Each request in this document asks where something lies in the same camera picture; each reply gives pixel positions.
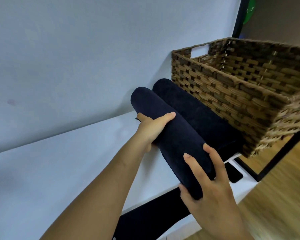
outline wicker basket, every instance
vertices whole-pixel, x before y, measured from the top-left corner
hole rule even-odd
[[[242,132],[245,157],[300,130],[300,47],[225,38],[174,50],[172,81]]]

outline navy blue towel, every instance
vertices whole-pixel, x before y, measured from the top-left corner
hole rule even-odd
[[[183,159],[184,153],[190,154],[198,161],[211,180],[215,178],[216,172],[209,154],[202,148],[205,143],[202,137],[176,109],[166,104],[148,88],[137,88],[131,95],[131,104],[137,113],[143,113],[152,119],[166,113],[176,112],[176,117],[168,122],[155,142],[174,174],[188,189],[191,196],[195,199],[202,198],[202,189]]]
[[[223,161],[241,151],[244,141],[240,131],[171,80],[158,80],[152,90],[178,111]]]

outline wall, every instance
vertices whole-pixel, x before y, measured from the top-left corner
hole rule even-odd
[[[0,0],[0,152],[132,111],[170,52],[231,36],[240,0]]]
[[[300,0],[256,0],[242,34],[251,39],[300,45]]]

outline hand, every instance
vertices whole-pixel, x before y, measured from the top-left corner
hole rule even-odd
[[[223,161],[216,150],[206,143],[203,149],[210,155],[216,170],[216,178],[211,181],[196,159],[185,153],[184,160],[201,185],[203,198],[193,199],[186,187],[180,184],[182,201],[198,224],[214,238],[253,239],[244,227]]]
[[[165,125],[169,121],[173,120],[175,116],[176,113],[171,112],[153,120],[142,113],[137,114],[136,117],[141,121],[141,123],[136,131],[136,135],[139,135],[146,140],[147,152],[151,150],[151,143],[158,137]]]

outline wooden floor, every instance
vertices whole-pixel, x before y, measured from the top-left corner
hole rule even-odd
[[[280,150],[280,141],[260,155],[242,158],[259,173]],[[300,142],[240,202],[239,208],[255,239],[300,239]],[[212,239],[201,230],[187,240]]]

